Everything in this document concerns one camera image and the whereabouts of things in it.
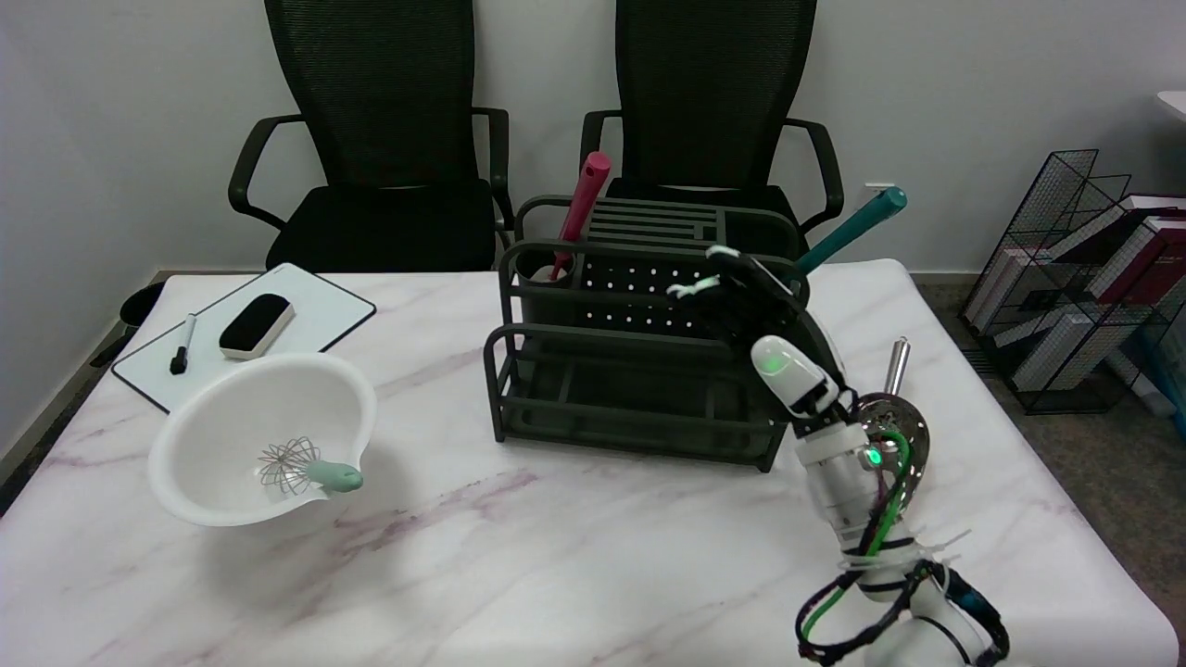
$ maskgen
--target whisk handle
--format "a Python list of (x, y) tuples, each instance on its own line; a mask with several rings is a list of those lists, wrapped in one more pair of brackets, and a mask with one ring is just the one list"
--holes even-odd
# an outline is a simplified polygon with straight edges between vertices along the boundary
[(363, 474), (345, 463), (311, 460), (305, 466), (305, 476), (310, 482), (320, 484), (327, 491), (346, 494), (363, 485)]

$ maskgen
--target metal disc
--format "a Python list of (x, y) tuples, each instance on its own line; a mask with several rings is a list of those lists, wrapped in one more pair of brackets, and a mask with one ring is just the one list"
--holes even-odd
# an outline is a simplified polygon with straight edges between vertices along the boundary
[[(931, 453), (931, 431), (926, 427), (926, 420), (918, 408), (901, 396), (885, 394), (881, 392), (865, 394), (856, 402), (861, 417), (861, 426), (866, 431), (897, 431), (910, 443), (910, 471), (905, 484), (905, 496), (901, 508), (910, 506), (914, 497), (914, 490), (923, 481), (923, 472), (926, 471), (926, 459)], [(885, 471), (891, 472), (898, 469), (898, 455), (885, 455)]]

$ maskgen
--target metal rod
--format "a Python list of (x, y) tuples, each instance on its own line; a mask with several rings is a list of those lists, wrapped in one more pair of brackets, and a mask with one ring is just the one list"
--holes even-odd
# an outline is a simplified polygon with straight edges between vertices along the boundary
[(886, 393), (898, 394), (901, 389), (901, 380), (906, 376), (906, 360), (910, 358), (910, 341), (905, 336), (893, 342), (893, 352), (890, 354), (890, 370), (886, 371)]

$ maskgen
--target dark green dish rack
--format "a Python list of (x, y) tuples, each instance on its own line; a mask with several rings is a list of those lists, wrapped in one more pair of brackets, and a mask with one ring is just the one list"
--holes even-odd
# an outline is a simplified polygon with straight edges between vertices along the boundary
[[(798, 254), (790, 221), (750, 209), (599, 199), (580, 242), (522, 240), (529, 211), (568, 203), (540, 197), (524, 204), (519, 242), (498, 266), (503, 325), (483, 350), (495, 438), (769, 472), (786, 431), (778, 406), (750, 364), (671, 310), (664, 291), (707, 275), (704, 250), (722, 243), (758, 255), (805, 292), (786, 259)], [(570, 275), (525, 279), (550, 266), (556, 252), (574, 255)]]

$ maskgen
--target chair seat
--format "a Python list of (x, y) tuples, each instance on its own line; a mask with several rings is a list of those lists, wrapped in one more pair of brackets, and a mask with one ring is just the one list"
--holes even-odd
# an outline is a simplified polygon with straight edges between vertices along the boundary
[[(746, 188), (741, 190), (682, 190), (678, 188), (665, 188), (652, 185), (626, 178), (614, 178), (606, 189), (606, 197), (620, 199), (646, 199), (651, 202), (672, 202), (678, 204), (702, 204), (707, 207), (732, 207), (739, 209), (759, 209), (773, 211), (786, 216), (791, 221), (793, 235), (798, 240), (798, 253), (788, 259), (798, 259), (808, 250), (808, 241), (799, 229), (791, 203), (783, 193), (783, 189), (777, 185), (765, 185), (761, 188)], [(783, 236), (769, 227), (750, 227), (744, 229), (731, 229), (729, 244), (745, 253), (760, 253), (771, 255), (785, 254)]]
[(489, 271), (495, 261), (490, 184), (310, 191), (268, 252), (268, 268), (314, 273)]

